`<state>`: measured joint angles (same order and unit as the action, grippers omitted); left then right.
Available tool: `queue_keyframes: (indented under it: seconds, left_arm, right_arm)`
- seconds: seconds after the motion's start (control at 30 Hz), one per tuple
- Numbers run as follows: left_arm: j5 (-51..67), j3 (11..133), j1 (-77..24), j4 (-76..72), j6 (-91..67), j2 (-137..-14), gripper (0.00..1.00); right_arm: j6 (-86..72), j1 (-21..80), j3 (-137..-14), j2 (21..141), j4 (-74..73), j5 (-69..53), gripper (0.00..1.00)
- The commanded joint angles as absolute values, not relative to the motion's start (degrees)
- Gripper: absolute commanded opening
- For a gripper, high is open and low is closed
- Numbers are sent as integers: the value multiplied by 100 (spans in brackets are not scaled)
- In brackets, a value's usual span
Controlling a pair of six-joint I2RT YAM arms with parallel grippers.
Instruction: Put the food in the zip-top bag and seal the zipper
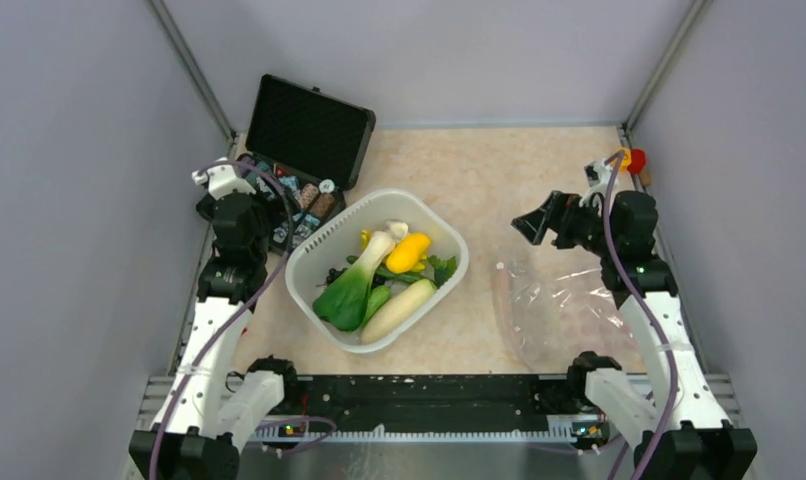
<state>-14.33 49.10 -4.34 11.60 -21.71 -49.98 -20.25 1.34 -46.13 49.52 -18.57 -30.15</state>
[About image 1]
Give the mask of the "clear zip top bag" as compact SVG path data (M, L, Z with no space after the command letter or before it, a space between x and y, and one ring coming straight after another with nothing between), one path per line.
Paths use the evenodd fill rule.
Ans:
M592 351L642 373L635 337L600 274L588 264L539 273L521 259L495 261L492 305L510 358L532 373L563 373L580 353Z

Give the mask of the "green bok choy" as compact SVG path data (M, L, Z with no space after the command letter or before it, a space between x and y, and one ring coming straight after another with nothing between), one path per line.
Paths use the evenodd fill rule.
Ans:
M315 315L340 331L356 330L365 315L371 276L395 246L385 231L373 232L367 249L313 302Z

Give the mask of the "yellow bell pepper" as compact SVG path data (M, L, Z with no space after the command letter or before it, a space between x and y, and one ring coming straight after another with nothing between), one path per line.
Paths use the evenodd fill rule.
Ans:
M423 260L431 243L431 238L424 233L407 235L386 257L386 268L394 274L422 272L425 269Z

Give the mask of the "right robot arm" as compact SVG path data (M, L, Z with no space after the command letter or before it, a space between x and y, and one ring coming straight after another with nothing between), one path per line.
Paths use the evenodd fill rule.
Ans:
M712 393L684 326L679 289L655 252L655 200L622 191L552 192L512 226L532 245L553 232L557 249L596 255L601 278L638 346L650 382L640 393L620 364L593 351L568 368L565 397L579 412L600 409L633 455L636 479L742 479L757 454L748 428L733 424Z

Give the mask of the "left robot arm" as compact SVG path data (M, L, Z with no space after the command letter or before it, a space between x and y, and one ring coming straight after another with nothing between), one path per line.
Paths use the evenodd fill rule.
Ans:
M270 226L258 194L229 193L210 203L214 252L198 279L188 343L151 425L133 433L129 454L147 479L234 479L240 455L263 418L298 404L284 364L247 374L225 400L238 341L258 299L282 271L267 271Z

